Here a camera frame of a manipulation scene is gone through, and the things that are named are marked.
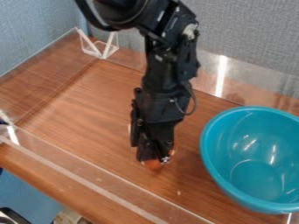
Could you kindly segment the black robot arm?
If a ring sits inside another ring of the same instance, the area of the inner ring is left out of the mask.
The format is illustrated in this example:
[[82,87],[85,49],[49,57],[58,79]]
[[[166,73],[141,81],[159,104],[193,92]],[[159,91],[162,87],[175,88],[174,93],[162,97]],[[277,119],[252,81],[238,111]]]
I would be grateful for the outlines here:
[[191,79],[198,60],[199,22],[181,0],[75,0],[91,24],[103,31],[135,28],[145,37],[146,73],[134,90],[131,146],[142,163],[166,164],[174,152],[175,126],[195,112]]

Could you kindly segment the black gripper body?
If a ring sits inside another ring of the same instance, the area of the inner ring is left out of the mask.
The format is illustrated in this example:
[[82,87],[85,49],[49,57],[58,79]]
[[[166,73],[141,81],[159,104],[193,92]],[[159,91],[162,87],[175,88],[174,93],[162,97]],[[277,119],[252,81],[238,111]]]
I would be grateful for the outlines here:
[[147,58],[142,87],[134,90],[131,111],[131,145],[135,147],[135,123],[142,118],[147,123],[181,122],[187,115],[190,100],[195,99],[191,79],[198,76],[198,59],[174,61]]

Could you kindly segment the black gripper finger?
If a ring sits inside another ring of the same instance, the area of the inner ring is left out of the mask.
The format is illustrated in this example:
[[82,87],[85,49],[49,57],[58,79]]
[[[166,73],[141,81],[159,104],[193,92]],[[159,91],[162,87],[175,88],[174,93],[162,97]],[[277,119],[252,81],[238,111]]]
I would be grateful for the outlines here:
[[174,129],[178,122],[147,123],[142,118],[135,121],[137,160],[158,160],[169,163],[174,149]]

